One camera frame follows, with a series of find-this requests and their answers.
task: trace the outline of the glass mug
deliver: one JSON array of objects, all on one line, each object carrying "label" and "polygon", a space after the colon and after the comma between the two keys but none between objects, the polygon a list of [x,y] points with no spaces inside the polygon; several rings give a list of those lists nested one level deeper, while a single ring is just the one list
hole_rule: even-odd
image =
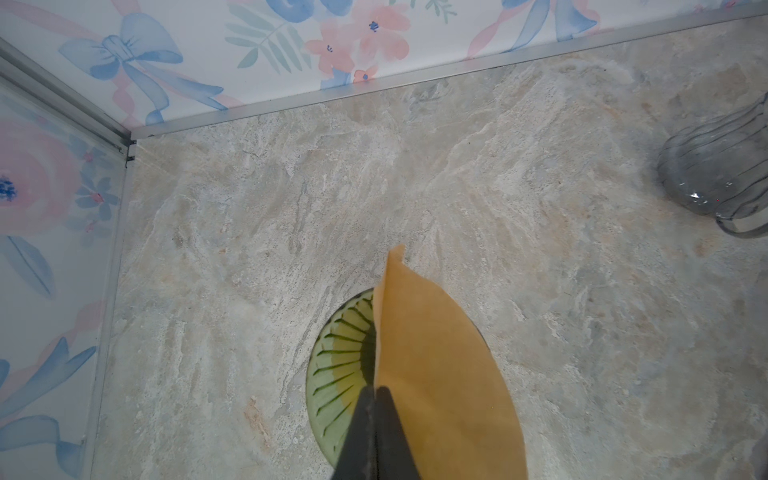
[{"label": "glass mug", "polygon": [[696,214],[713,216],[735,237],[768,234],[768,218],[754,225],[768,217],[768,210],[762,211],[768,207],[767,99],[765,94],[735,113],[684,128],[659,156],[659,178],[670,197]]}]

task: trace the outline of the pink flower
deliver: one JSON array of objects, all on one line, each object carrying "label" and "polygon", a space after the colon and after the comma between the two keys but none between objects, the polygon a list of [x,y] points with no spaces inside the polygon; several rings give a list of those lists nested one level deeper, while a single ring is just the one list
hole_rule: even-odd
[{"label": "pink flower", "polygon": [[320,25],[320,34],[323,40],[309,40],[306,49],[320,56],[318,68],[329,75],[333,75],[333,69],[352,73],[355,62],[349,56],[352,51],[352,42],[345,41],[339,36],[339,26],[336,20],[330,20]]},{"label": "pink flower", "polygon": [[373,65],[368,70],[355,70],[355,80],[354,83],[357,83],[359,81],[368,81],[373,78],[373,75],[376,74],[376,72],[379,70],[378,65]]},{"label": "pink flower", "polygon": [[411,22],[402,13],[405,3],[379,5],[376,0],[358,0],[352,7],[354,24],[341,27],[339,37],[360,40],[363,61],[371,61],[379,50],[388,61],[402,60],[408,55],[408,42],[397,31],[411,28]]},{"label": "pink flower", "polygon": [[33,124],[0,121],[0,235],[31,235],[53,227],[80,187],[66,144]]}]

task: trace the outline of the large pink rose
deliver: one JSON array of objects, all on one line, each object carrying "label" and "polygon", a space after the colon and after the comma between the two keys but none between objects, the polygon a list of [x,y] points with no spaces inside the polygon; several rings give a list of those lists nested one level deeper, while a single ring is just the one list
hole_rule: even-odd
[{"label": "large pink rose", "polygon": [[53,227],[80,187],[67,145],[34,124],[0,121],[0,235]]}]

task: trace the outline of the blue bow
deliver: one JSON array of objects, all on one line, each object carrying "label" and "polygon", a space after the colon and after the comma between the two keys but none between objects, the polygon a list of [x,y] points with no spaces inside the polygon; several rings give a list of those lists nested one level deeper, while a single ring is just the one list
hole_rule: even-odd
[{"label": "blue bow", "polygon": [[119,37],[109,35],[100,44],[86,38],[77,38],[64,43],[58,51],[74,66],[98,80],[111,80],[122,65],[128,77],[154,104],[155,110],[147,115],[147,125],[164,121],[161,111],[168,108],[170,101],[165,90],[149,75],[134,67],[132,62],[138,63],[155,78],[201,104],[218,110],[227,109],[212,98],[224,91],[222,87],[180,78],[148,63],[181,63],[184,58],[163,25],[147,14],[125,15]]},{"label": "blue bow", "polygon": [[[502,7],[514,8],[528,0],[502,0]],[[534,0],[518,40],[507,51],[517,50],[529,44],[541,31],[549,14],[551,0]],[[554,6],[554,31],[558,41],[572,40],[574,35],[594,27],[598,23],[587,18],[574,7],[573,0],[558,0]]]}]

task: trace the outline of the blue flower center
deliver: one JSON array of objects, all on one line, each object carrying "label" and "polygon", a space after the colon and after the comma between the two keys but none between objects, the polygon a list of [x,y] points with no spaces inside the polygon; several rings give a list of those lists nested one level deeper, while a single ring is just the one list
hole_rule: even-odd
[{"label": "blue flower center", "polygon": [[17,195],[13,182],[5,175],[0,175],[0,201],[12,202]]}]

